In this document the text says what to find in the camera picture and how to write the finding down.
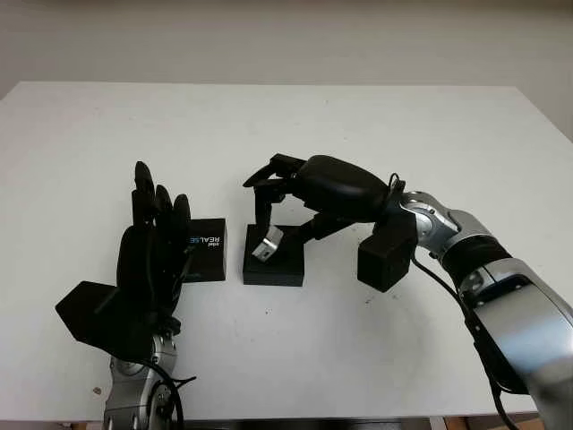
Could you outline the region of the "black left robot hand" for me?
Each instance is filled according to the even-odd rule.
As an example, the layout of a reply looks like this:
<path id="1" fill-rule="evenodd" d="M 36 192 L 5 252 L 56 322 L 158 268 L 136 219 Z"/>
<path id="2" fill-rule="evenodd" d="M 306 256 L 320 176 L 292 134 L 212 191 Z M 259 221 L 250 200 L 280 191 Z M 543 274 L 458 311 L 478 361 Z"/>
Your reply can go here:
<path id="1" fill-rule="evenodd" d="M 134 183 L 133 223 L 121 239 L 117 286 L 154 332 L 175 336 L 181 322 L 174 312 L 193 254 L 189 200 L 184 193 L 171 199 L 142 161 L 135 164 Z"/>

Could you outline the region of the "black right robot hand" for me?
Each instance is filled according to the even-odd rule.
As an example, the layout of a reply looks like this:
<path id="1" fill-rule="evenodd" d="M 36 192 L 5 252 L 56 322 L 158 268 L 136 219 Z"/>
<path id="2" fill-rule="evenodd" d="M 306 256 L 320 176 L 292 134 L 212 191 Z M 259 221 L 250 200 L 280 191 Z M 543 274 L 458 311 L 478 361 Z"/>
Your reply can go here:
<path id="1" fill-rule="evenodd" d="M 355 223 L 372 223 L 382 214 L 389 187 L 377 176 L 327 155 L 299 159 L 276 154 L 244 182 L 255 194 L 256 226 L 270 227 L 272 205 L 292 195 L 315 212 L 312 219 L 286 234 L 304 244 Z"/>

